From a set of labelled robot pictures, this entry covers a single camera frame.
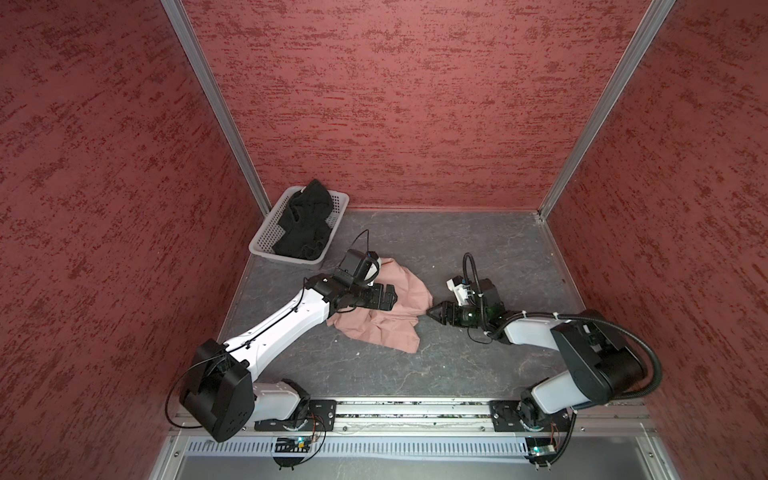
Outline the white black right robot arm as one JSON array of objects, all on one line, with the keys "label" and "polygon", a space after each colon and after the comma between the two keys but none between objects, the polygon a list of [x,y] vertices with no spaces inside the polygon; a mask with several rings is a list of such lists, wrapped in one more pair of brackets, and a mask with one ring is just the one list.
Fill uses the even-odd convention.
[{"label": "white black right robot arm", "polygon": [[556,351],[566,370],[520,394],[511,414],[496,417],[528,431],[541,431],[571,408],[603,405],[631,394],[648,367],[627,342],[628,334],[598,312],[578,315],[460,306],[444,301],[427,311],[442,325],[480,329],[492,342]]}]

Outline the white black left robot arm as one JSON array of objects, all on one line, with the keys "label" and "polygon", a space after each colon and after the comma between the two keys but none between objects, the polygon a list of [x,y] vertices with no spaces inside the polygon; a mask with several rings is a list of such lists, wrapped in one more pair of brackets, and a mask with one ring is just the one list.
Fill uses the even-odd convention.
[{"label": "white black left robot arm", "polygon": [[281,381],[259,384],[266,367],[287,347],[334,314],[355,308],[390,311],[398,296],[391,284],[347,285],[319,274],[276,313],[223,343],[197,347],[192,364],[179,378],[179,403],[217,442],[232,438],[250,422],[288,420],[308,397]]}]

